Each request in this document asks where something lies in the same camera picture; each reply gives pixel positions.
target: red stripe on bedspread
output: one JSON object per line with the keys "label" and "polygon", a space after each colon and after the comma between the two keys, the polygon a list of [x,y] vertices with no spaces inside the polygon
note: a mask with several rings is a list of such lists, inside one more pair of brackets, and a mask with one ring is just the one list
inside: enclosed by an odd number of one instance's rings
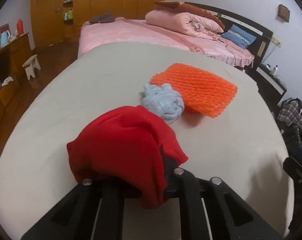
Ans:
{"label": "red stripe on bedspread", "polygon": [[172,32],[169,32],[167,30],[164,30],[164,29],[156,27],[156,26],[147,25],[145,23],[137,23],[137,22],[135,22],[133,20],[128,20],[127,19],[127,20],[123,20],[123,21],[125,21],[127,23],[130,23],[130,24],[133,24],[133,25],[137,25],[137,26],[141,26],[141,27],[147,28],[149,30],[155,31],[155,32],[160,33],[160,34],[163,34],[163,35],[165,35],[165,36],[167,36],[167,37],[169,37],[169,38],[171,38],[171,39],[173,39],[173,40],[181,43],[182,45],[187,46],[191,52],[196,52],[196,53],[200,53],[200,54],[204,55],[204,51],[203,51],[203,49],[201,47],[199,47],[198,45],[196,45],[196,44],[194,44],[194,43],[186,40],[185,38],[183,38],[183,37],[181,37],[179,35],[176,35],[176,34],[174,34]]}

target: light blue pitcher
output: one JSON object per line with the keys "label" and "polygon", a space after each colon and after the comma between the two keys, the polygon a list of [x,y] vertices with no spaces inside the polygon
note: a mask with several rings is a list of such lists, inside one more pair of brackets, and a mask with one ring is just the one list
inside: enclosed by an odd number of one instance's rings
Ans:
{"label": "light blue pitcher", "polygon": [[3,33],[1,33],[1,38],[0,38],[1,48],[3,48],[5,45],[9,43],[9,38],[10,38],[9,31],[4,31]]}

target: blue cloth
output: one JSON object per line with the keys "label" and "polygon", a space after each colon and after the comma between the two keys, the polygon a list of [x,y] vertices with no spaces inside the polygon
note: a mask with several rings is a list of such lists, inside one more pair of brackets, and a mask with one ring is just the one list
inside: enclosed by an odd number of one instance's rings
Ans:
{"label": "blue cloth", "polygon": [[243,49],[246,49],[256,40],[255,36],[247,33],[236,25],[232,25],[231,29],[228,30],[227,33],[223,33],[221,37],[232,41]]}
{"label": "blue cloth", "polygon": [[141,100],[141,105],[167,124],[173,123],[182,114],[182,97],[170,84],[163,84],[161,87],[145,84],[144,90],[146,97]]}

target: wooden floor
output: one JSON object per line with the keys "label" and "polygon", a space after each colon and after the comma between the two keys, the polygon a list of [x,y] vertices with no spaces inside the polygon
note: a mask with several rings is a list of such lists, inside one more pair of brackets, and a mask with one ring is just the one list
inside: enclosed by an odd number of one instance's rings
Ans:
{"label": "wooden floor", "polygon": [[0,156],[21,116],[40,92],[65,68],[77,59],[78,42],[60,42],[38,53],[41,70],[16,91],[0,124]]}

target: wall light switch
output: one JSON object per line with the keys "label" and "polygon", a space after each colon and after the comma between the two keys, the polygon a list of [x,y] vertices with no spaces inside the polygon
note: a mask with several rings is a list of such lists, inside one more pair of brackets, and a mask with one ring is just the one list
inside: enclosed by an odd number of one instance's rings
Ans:
{"label": "wall light switch", "polygon": [[277,38],[272,37],[271,42],[277,45],[279,48],[281,48],[282,42],[279,41]]}

